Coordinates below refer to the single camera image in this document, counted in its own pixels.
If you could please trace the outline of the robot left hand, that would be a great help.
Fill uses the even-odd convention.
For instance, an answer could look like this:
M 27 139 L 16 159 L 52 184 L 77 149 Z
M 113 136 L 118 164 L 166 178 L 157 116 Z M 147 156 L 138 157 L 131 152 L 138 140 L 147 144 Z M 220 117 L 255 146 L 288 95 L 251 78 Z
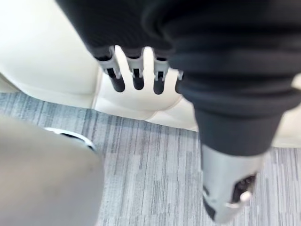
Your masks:
M 298 0 L 59 0 L 88 51 L 152 47 L 183 73 L 201 136 L 203 200 L 230 222 L 253 194 L 283 114 L 297 107 Z

